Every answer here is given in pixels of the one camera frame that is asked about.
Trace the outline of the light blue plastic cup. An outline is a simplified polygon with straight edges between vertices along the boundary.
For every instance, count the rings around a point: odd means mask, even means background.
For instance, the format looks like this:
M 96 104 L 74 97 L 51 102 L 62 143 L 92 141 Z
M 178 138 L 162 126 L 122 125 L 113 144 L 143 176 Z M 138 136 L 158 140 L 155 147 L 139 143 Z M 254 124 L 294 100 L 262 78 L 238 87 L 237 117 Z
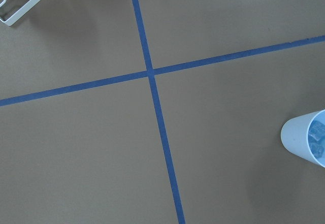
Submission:
M 316 159 L 308 144 L 309 128 L 314 121 L 324 124 L 324 110 L 288 120 L 281 129 L 280 138 L 289 152 L 324 168 L 324 156 Z

